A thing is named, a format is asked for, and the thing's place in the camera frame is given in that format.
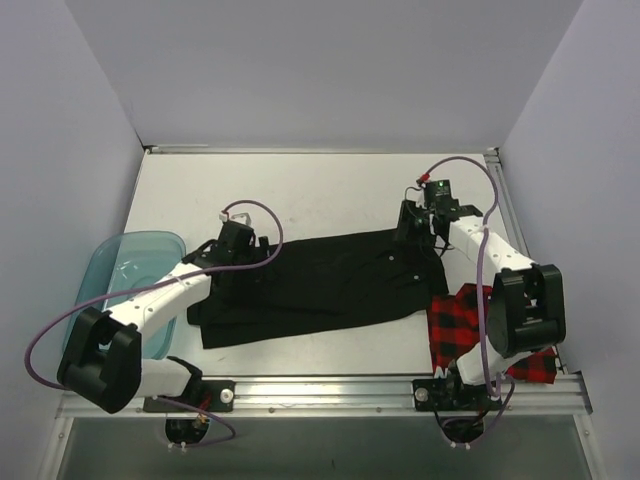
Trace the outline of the black long sleeve shirt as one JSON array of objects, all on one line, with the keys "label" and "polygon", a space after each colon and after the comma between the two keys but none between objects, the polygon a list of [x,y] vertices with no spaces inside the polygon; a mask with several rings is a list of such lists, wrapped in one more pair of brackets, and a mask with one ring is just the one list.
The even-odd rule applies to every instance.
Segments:
[{"label": "black long sleeve shirt", "polygon": [[370,326],[424,311],[449,292],[426,241],[397,242],[378,230],[270,247],[257,269],[214,275],[210,295],[187,310],[214,349]]}]

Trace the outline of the back aluminium table rail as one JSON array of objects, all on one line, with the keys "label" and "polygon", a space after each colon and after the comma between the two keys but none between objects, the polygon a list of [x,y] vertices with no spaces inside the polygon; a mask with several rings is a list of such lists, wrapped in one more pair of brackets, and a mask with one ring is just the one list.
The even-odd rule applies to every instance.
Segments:
[{"label": "back aluminium table rail", "polygon": [[488,148],[481,151],[428,151],[425,149],[400,149],[400,148],[330,148],[330,147],[214,147],[211,145],[147,145],[143,147],[144,157],[151,155],[324,155],[324,154],[346,154],[346,155],[386,155],[386,154],[417,154],[417,155],[440,155],[461,154],[480,155],[483,157],[498,157],[498,148]]}]

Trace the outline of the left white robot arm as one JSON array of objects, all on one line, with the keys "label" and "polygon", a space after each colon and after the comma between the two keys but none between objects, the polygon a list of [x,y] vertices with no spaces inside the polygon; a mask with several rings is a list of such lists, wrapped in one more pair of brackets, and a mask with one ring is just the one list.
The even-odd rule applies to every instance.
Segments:
[{"label": "left white robot arm", "polygon": [[60,361],[57,380],[114,414],[135,398],[166,397],[180,411],[201,403],[204,383],[196,366],[175,356],[147,359],[146,342],[171,320],[211,297],[222,280],[272,262],[280,253],[267,237],[233,220],[218,238],[183,257],[158,282],[123,294],[101,311],[79,312]]}]

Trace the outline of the translucent blue plastic bin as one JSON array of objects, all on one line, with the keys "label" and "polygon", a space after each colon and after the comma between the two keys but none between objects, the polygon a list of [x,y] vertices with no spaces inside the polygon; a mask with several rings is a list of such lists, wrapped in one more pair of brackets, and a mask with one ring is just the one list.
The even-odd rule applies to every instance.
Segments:
[{"label": "translucent blue plastic bin", "polygon": [[186,254],[182,238],[169,231],[138,231],[116,235],[93,253],[76,302],[159,281]]}]

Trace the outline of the right aluminium table rail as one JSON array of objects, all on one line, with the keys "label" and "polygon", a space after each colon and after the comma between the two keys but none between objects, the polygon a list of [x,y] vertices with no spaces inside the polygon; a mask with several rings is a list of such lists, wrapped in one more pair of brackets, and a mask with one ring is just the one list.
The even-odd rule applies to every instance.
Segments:
[{"label": "right aluminium table rail", "polygon": [[498,189],[498,210],[504,230],[501,236],[513,245],[517,251],[532,258],[537,263],[542,265],[552,264],[553,261],[547,256],[540,256],[531,251],[529,242],[524,235],[522,222],[516,213],[511,188],[507,182],[503,162],[498,150],[489,150],[483,155],[483,159]]}]

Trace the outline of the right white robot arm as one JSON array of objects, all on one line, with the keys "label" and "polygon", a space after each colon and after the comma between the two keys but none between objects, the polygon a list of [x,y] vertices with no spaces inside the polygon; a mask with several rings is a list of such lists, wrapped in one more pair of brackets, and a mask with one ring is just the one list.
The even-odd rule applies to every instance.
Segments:
[{"label": "right white robot arm", "polygon": [[455,360],[454,377],[443,385],[446,402],[465,409],[479,397],[480,385],[496,397],[509,367],[565,340],[562,274],[494,232],[490,214],[461,204],[448,180],[425,174],[415,188],[421,199],[402,202],[395,240],[429,254],[441,240],[476,266],[479,341]]}]

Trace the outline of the front aluminium table rail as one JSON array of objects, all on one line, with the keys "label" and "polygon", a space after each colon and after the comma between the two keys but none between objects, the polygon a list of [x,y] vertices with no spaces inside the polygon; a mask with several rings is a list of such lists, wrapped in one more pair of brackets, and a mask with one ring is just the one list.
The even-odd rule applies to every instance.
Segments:
[{"label": "front aluminium table rail", "polygon": [[[278,414],[291,417],[322,416],[412,416],[412,381],[430,376],[365,375],[337,377],[235,377],[207,380],[231,380],[236,383],[233,410],[219,415],[262,417]],[[581,376],[560,374],[553,384],[518,382],[513,393],[502,385],[502,406],[496,414],[573,416],[592,412]],[[476,412],[440,412],[463,416]]]}]

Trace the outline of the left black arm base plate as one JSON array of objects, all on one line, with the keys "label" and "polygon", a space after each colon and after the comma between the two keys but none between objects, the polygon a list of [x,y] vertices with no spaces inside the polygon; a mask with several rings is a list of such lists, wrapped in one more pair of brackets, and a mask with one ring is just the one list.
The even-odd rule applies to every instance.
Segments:
[{"label": "left black arm base plate", "polygon": [[[226,413],[233,410],[236,383],[231,380],[200,380],[189,386],[185,393],[169,400],[197,407],[213,413]],[[165,401],[147,397],[142,410],[146,413],[175,413],[185,411]]]}]

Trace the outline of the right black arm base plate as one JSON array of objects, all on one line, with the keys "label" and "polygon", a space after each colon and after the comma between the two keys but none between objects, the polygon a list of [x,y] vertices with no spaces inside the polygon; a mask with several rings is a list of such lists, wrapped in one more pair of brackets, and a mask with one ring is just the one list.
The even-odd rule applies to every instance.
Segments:
[{"label": "right black arm base plate", "polygon": [[412,381],[414,409],[419,412],[498,411],[501,400],[492,399],[485,385],[466,385],[457,373],[444,378],[421,378]]}]

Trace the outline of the red black plaid shirt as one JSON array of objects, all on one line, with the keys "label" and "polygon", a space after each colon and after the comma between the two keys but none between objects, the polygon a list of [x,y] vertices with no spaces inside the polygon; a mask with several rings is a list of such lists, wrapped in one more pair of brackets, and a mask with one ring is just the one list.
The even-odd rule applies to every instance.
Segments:
[{"label": "red black plaid shirt", "polygon": [[[436,378],[443,378],[451,361],[479,342],[476,285],[466,283],[455,295],[434,296],[427,311],[429,345]],[[553,384],[556,355],[552,348],[534,353],[508,368],[507,374],[529,383]]]}]

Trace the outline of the aluminium table rail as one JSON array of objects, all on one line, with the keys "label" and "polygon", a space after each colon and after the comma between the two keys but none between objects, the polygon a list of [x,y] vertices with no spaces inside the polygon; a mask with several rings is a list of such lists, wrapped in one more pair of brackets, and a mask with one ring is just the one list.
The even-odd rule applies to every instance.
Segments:
[{"label": "aluminium table rail", "polygon": [[346,155],[386,155],[386,154],[417,154],[417,155],[440,155],[461,154],[480,155],[483,157],[498,157],[498,148],[488,148],[481,151],[428,151],[425,149],[400,149],[400,148],[330,148],[330,147],[214,147],[211,145],[147,145],[143,147],[144,157],[151,155],[324,155],[324,154],[346,154]]},{"label": "aluminium table rail", "polygon": [[[233,410],[219,415],[262,417],[278,414],[291,417],[322,416],[412,416],[412,381],[430,376],[365,375],[337,377],[235,377],[207,380],[231,380],[236,383]],[[581,376],[560,374],[553,384],[518,382],[513,393],[502,385],[502,406],[496,414],[573,416],[592,412]],[[440,412],[463,416],[476,412]]]},{"label": "aluminium table rail", "polygon": [[498,189],[498,210],[504,230],[501,236],[513,245],[517,251],[532,258],[537,263],[542,265],[552,264],[553,261],[547,256],[540,256],[531,251],[529,242],[524,235],[522,222],[516,213],[511,188],[507,182],[503,162],[498,150],[489,150],[483,155],[483,159]]}]

